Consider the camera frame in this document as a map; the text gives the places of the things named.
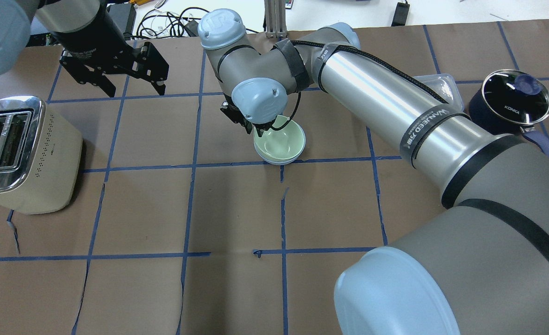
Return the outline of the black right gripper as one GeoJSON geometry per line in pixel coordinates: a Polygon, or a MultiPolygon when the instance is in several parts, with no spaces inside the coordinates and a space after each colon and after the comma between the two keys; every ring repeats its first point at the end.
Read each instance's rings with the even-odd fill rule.
{"type": "Polygon", "coordinates": [[[247,120],[243,115],[242,112],[239,110],[239,108],[234,104],[232,101],[232,98],[229,95],[224,95],[225,100],[221,104],[220,110],[221,112],[228,118],[232,123],[241,125],[247,134],[251,134],[253,129],[255,129],[258,133],[258,135],[262,135],[265,131],[276,131],[276,127],[274,127],[274,121],[267,122],[265,124],[255,124],[251,123],[251,121],[247,120]]]}

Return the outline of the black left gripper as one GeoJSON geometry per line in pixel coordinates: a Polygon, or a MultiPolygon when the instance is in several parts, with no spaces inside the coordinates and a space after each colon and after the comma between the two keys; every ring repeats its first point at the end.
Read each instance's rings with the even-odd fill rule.
{"type": "Polygon", "coordinates": [[[168,62],[149,41],[142,47],[127,44],[114,23],[91,23],[60,33],[59,42],[64,47],[60,64],[76,82],[90,83],[108,97],[115,97],[116,87],[108,75],[127,74],[151,83],[159,96],[165,95],[168,62]]]}

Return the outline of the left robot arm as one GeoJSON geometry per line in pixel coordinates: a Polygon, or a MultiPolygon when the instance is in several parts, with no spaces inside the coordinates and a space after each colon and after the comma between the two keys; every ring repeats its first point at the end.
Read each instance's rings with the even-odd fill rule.
{"type": "Polygon", "coordinates": [[[149,41],[141,47],[128,44],[104,0],[0,0],[0,75],[27,46],[34,20],[63,47],[60,64],[76,82],[114,97],[108,76],[125,74],[164,95],[167,61],[149,41]]]}

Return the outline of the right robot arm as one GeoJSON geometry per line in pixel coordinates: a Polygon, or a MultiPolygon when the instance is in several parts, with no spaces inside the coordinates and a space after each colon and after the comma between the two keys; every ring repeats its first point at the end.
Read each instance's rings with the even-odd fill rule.
{"type": "Polygon", "coordinates": [[[303,94],[308,144],[274,166],[203,96],[180,335],[340,335],[342,271],[443,212],[432,183],[321,91],[303,94]]]}

